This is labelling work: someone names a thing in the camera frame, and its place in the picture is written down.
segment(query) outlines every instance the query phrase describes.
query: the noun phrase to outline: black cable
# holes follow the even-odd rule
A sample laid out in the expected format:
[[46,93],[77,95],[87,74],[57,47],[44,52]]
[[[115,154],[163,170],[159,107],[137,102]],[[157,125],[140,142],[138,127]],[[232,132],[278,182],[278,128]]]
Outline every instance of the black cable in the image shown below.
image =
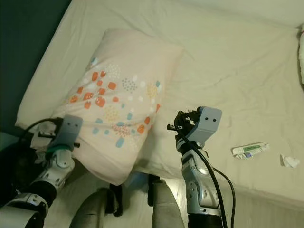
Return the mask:
[[185,141],[185,143],[187,143],[191,148],[192,150],[195,151],[195,153],[203,160],[203,162],[205,163],[209,173],[210,173],[210,176],[213,180],[213,183],[214,183],[214,186],[215,186],[215,189],[217,191],[217,195],[218,195],[218,202],[219,202],[219,208],[221,210],[221,214],[222,214],[222,222],[223,222],[223,227],[224,228],[228,228],[227,227],[227,220],[226,220],[226,214],[225,214],[225,209],[224,209],[224,202],[223,202],[223,198],[222,198],[222,194],[220,192],[220,188],[219,188],[219,184],[218,184],[218,181],[214,175],[214,172],[213,172],[213,168],[212,166],[209,164],[209,162],[207,161],[207,159],[200,153],[200,151],[184,136],[184,134],[181,132],[181,129],[178,128],[178,116],[175,118],[174,120],[174,127],[176,129],[176,131],[178,132],[178,134],[182,137],[182,139]]
[[229,180],[229,178],[225,174],[223,174],[221,171],[217,170],[214,167],[213,167],[213,170],[215,172],[219,173],[220,175],[222,175],[227,180],[228,184],[230,185],[231,192],[232,192],[232,212],[231,212],[230,228],[233,228],[233,226],[234,226],[234,215],[235,215],[235,212],[236,212],[236,194],[234,192],[233,185],[232,185],[231,181]]
[[35,127],[37,124],[40,124],[40,123],[46,122],[46,121],[54,122],[55,120],[56,119],[53,119],[53,118],[47,118],[47,119],[39,120],[39,121],[33,123],[32,125],[30,125],[27,129],[24,130],[23,134],[19,137],[18,145],[19,146],[21,145],[21,142],[22,142],[22,139],[24,138],[24,136],[29,132],[30,129]]

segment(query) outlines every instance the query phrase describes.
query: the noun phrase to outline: white bedsheet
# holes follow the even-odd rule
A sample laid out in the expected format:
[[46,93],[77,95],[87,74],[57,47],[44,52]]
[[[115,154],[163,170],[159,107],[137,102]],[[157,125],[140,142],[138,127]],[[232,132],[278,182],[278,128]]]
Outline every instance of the white bedsheet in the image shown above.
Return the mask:
[[300,61],[302,84],[304,84],[304,24],[302,25],[301,35],[300,35],[299,61]]
[[[140,30],[186,49],[136,170],[180,176],[181,156],[166,125],[178,110],[211,106],[223,111],[205,145],[213,166],[239,190],[304,207],[304,92],[293,28],[174,0],[73,0],[25,93],[16,125],[52,114],[108,28]],[[231,156],[232,147],[256,142],[271,149],[246,161]],[[282,167],[281,153],[300,159],[300,165]]]

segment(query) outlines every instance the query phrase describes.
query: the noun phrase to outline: pillow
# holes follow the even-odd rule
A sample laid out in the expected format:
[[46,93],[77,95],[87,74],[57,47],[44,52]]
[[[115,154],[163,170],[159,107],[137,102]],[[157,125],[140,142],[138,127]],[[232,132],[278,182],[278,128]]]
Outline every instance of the pillow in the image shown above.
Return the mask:
[[93,174],[116,185],[128,177],[181,55],[181,47],[138,31],[105,32],[83,78],[53,114],[83,118],[73,154]]

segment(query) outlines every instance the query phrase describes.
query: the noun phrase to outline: bed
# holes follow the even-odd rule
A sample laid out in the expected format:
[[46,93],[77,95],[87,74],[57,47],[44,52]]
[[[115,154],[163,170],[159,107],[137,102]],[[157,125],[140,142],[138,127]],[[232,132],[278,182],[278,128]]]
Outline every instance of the bed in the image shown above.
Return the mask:
[[[178,110],[211,106],[223,111],[205,145],[213,166],[238,191],[304,207],[303,163],[295,169],[280,164],[280,154],[304,161],[295,28],[177,0],[73,0],[27,88],[17,126],[52,114],[108,28],[135,29],[186,50],[134,170],[181,177],[181,156],[166,125]],[[261,141],[269,151],[248,160],[232,157],[231,148]]]

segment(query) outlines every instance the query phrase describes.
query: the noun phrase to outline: orange dot pattern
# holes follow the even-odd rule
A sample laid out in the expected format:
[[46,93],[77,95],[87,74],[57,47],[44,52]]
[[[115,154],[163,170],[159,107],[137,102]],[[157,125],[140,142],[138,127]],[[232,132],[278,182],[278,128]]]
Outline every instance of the orange dot pattern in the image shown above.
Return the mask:
[[86,93],[84,95],[84,100],[91,99],[93,97],[93,95],[94,95],[93,93]]
[[156,112],[158,112],[158,110],[159,110],[160,107],[161,107],[160,104],[157,104],[157,105],[156,105]]
[[72,97],[71,97],[70,102],[71,102],[71,103],[74,103],[74,102],[76,102],[77,100],[78,100],[78,96],[75,95],[75,96],[72,96]]
[[148,125],[148,124],[150,123],[150,117],[147,117],[147,118],[144,120],[144,123],[145,123],[146,125]]
[[99,95],[104,95],[105,94],[105,89],[101,88],[98,90]]
[[92,74],[92,81],[96,81],[96,79],[98,78],[98,73],[97,72],[94,72]]
[[144,133],[144,126],[143,126],[143,125],[140,125],[140,126],[137,128],[137,132],[138,132],[139,134]]
[[103,84],[102,80],[99,80],[99,81],[97,82],[97,85],[98,85],[98,86],[101,86],[102,84]]
[[77,89],[77,93],[78,93],[78,94],[81,94],[83,89],[84,89],[83,87],[79,87],[79,88]]
[[85,108],[89,109],[90,107],[91,107],[91,102],[90,101],[85,102]]
[[116,83],[110,82],[109,85],[108,85],[108,88],[109,88],[109,89],[112,89],[112,90],[115,90],[115,88],[116,88]]
[[100,77],[104,77],[106,75],[105,71],[100,72]]
[[99,96],[96,98],[95,104],[102,108],[105,105],[105,99]]

